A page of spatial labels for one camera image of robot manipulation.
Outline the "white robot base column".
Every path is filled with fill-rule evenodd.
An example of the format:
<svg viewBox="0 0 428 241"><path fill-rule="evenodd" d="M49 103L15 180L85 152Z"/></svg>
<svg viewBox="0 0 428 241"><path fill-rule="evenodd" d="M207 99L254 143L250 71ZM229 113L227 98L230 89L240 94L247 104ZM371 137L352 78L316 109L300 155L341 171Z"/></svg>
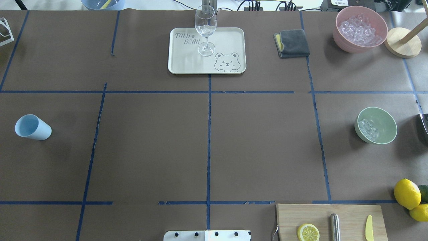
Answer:
<svg viewBox="0 0 428 241"><path fill-rule="evenodd" d="M251 241L247 230L190 230L167 231L164 241Z"/></svg>

